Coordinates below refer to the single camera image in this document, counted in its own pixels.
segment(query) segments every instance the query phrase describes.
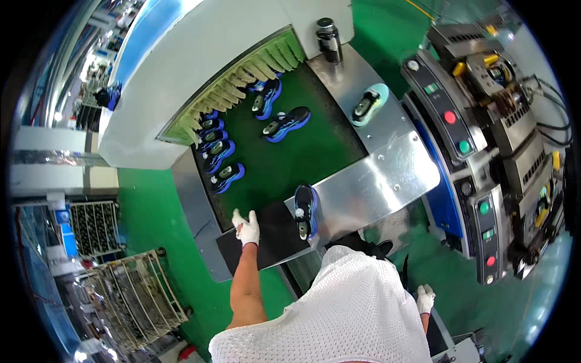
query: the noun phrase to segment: work glove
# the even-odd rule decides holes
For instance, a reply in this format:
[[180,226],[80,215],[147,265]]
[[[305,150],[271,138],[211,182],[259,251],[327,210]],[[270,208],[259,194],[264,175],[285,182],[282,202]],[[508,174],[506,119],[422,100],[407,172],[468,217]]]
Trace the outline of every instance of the work glove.
[[238,208],[232,213],[232,224],[236,228],[236,238],[242,242],[242,248],[247,243],[255,243],[258,246],[258,241],[260,239],[260,228],[258,227],[258,220],[256,220],[256,212],[251,210],[248,213],[248,220],[240,216],[240,211]]
[[434,294],[434,290],[430,287],[430,285],[419,285],[418,286],[418,300],[416,303],[418,304],[418,311],[419,314],[430,314],[432,311],[432,307],[434,306],[434,298],[436,294]]

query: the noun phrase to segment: metal cart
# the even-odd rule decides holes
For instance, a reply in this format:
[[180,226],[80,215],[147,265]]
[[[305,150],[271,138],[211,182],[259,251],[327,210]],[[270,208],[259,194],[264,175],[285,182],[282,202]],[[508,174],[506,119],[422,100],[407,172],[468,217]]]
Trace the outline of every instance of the metal cart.
[[95,313],[124,353],[139,350],[188,318],[160,264],[163,249],[91,269],[83,284],[98,302]]
[[112,200],[71,203],[70,223],[78,255],[93,258],[122,251],[118,217],[119,205]]

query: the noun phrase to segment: stainless steel table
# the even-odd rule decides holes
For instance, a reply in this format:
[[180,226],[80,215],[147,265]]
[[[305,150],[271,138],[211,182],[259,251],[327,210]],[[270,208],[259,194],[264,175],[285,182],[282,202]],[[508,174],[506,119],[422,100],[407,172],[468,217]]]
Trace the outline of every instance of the stainless steel table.
[[[367,87],[383,80],[349,45],[343,63],[317,56],[307,64],[349,117]],[[320,197],[319,236],[286,262],[392,214],[434,188],[440,174],[430,159],[414,124],[393,95],[370,123],[355,128],[369,155],[313,185]],[[222,235],[191,152],[171,167],[186,221],[212,278],[232,278],[218,249]],[[294,213],[293,198],[285,201]]]

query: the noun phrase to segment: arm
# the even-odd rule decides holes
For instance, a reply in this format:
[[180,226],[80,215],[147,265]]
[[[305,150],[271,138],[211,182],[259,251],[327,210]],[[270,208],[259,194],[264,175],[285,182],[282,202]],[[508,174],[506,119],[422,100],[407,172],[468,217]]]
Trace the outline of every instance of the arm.
[[242,242],[242,255],[230,287],[230,307],[234,314],[226,330],[267,320],[256,264],[260,229],[254,211],[250,211],[248,218],[250,222],[240,216],[238,209],[234,210],[232,223],[236,227],[236,238]]
[[425,313],[421,314],[419,316],[419,318],[422,320],[422,326],[424,327],[424,333],[427,335],[428,334],[428,323],[430,321],[430,314],[425,312]]
[[428,334],[428,322],[430,320],[430,312],[434,306],[434,299],[436,294],[430,287],[430,285],[419,285],[418,286],[418,300],[416,301],[418,305],[419,318],[422,321],[422,326],[424,327],[424,333]]

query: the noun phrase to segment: green button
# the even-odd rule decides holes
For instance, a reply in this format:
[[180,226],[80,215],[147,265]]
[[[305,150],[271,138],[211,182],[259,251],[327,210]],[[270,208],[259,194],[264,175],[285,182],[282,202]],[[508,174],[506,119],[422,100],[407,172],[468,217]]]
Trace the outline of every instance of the green button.
[[460,147],[460,152],[462,154],[467,154],[470,152],[470,144],[468,143],[468,141],[462,140],[460,141],[460,144],[458,144],[458,146]]
[[431,95],[432,93],[436,92],[439,88],[437,87],[437,85],[435,83],[431,83],[429,85],[427,85],[426,87],[424,87],[424,91],[428,94]]
[[486,213],[488,213],[489,210],[490,210],[490,206],[488,205],[488,202],[480,203],[480,213],[481,214],[486,214]]
[[482,234],[482,239],[483,240],[486,240],[486,239],[491,238],[492,236],[494,236],[494,230],[493,229],[489,229],[488,231],[486,231],[486,232],[484,232]]

